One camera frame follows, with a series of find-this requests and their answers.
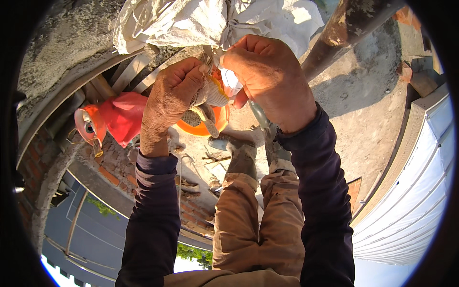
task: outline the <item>rubber boot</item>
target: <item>rubber boot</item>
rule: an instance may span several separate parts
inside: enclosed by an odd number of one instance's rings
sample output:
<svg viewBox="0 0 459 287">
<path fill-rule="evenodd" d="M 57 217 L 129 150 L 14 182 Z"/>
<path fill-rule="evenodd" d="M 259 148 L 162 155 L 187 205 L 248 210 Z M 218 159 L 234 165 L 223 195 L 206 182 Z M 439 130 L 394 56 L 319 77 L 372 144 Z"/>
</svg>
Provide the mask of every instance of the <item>rubber boot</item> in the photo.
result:
<svg viewBox="0 0 459 287">
<path fill-rule="evenodd" d="M 220 134 L 218 138 L 209 137 L 208 143 L 213 148 L 231 153 L 231 162 L 226 173 L 246 174 L 257 180 L 257 168 L 255 167 L 257 149 L 253 142 Z"/>
<path fill-rule="evenodd" d="M 264 135 L 264 146 L 266 150 L 266 159 L 268 160 L 269 173 L 276 172 L 277 169 L 281 169 L 285 166 L 289 166 L 288 170 L 292 169 L 291 166 L 291 152 L 283 149 L 278 142 L 274 142 L 274 137 L 277 133 L 277 125 L 270 122 L 266 117 L 263 109 L 257 103 L 249 101 L 250 109 L 253 112 L 253 115 L 260 123 L 260 128 L 263 131 Z"/>
</svg>

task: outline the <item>concrete floor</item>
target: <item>concrete floor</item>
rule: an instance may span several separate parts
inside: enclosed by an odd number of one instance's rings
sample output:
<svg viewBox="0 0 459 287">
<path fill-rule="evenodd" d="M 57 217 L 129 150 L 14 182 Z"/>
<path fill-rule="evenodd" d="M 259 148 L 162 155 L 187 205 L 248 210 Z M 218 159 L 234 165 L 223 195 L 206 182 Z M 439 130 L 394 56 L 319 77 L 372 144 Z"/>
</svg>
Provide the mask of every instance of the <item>concrete floor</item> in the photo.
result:
<svg viewBox="0 0 459 287">
<path fill-rule="evenodd" d="M 336 151 L 341 156 L 346 180 L 362 177 L 357 202 L 364 200 L 381 179 L 394 152 L 406 108 L 410 107 L 410 103 L 406 103 L 407 84 L 398 79 L 396 67 L 401 60 L 409 60 L 409 56 L 429 54 L 424 52 L 418 31 L 389 19 L 309 83 L 316 101 L 329 114 L 335 127 Z M 257 126 L 248 106 L 241 110 L 230 107 L 229 125 L 223 133 L 254 140 L 258 179 L 261 179 L 268 173 L 268 165 L 261 130 L 251 130 Z M 183 176 L 200 183 L 200 199 L 210 207 L 216 200 L 206 192 L 206 183 L 215 178 L 204 167 L 206 161 L 202 158 L 206 152 L 223 157 L 229 153 L 211 148 L 207 138 L 188 135 L 177 127 L 175 130 L 179 142 L 186 145 L 181 155 L 186 153 L 194 159 L 201 178 L 188 159 L 184 160 Z"/>
</svg>

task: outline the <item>white metal wall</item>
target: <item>white metal wall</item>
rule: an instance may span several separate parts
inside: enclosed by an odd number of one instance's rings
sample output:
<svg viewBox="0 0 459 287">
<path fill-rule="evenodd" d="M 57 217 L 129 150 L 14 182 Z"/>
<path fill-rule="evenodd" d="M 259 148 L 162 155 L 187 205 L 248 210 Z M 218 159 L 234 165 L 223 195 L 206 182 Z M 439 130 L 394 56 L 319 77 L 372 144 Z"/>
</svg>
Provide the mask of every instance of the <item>white metal wall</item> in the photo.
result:
<svg viewBox="0 0 459 287">
<path fill-rule="evenodd" d="M 449 96 L 426 112 L 413 154 L 378 205 L 354 228 L 354 257 L 414 264 L 441 219 L 452 182 L 455 127 Z"/>
</svg>

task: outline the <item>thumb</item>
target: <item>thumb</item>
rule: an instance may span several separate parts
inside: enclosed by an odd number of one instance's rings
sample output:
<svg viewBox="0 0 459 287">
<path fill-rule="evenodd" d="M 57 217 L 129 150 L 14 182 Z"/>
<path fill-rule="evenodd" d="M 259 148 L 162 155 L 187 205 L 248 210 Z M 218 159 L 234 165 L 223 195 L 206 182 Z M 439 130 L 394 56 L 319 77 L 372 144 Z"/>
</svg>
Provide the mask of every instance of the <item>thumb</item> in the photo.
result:
<svg viewBox="0 0 459 287">
<path fill-rule="evenodd" d="M 191 101 L 196 92 L 204 86 L 204 80 L 207 79 L 207 70 L 208 68 L 204 64 L 194 67 L 185 75 L 185 79 L 174 90 L 178 91 L 181 95 L 185 95 L 186 99 L 184 100 L 188 100 L 189 97 Z"/>
</svg>

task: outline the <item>plastic container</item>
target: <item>plastic container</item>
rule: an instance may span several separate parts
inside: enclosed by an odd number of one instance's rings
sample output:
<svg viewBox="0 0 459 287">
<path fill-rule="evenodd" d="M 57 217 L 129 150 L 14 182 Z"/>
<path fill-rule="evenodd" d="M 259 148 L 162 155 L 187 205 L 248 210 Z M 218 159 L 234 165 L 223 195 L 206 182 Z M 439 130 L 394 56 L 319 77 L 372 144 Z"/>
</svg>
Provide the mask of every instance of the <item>plastic container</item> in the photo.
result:
<svg viewBox="0 0 459 287">
<path fill-rule="evenodd" d="M 224 107 L 214 107 L 213 112 L 215 113 L 215 127 L 219 132 L 221 132 L 226 128 L 230 121 L 230 107 L 228 105 Z M 197 127 L 192 127 L 184 121 L 179 120 L 177 122 L 177 126 L 179 129 L 190 135 L 210 136 L 210 133 L 207 131 L 203 122 L 201 122 L 201 124 Z"/>
</svg>

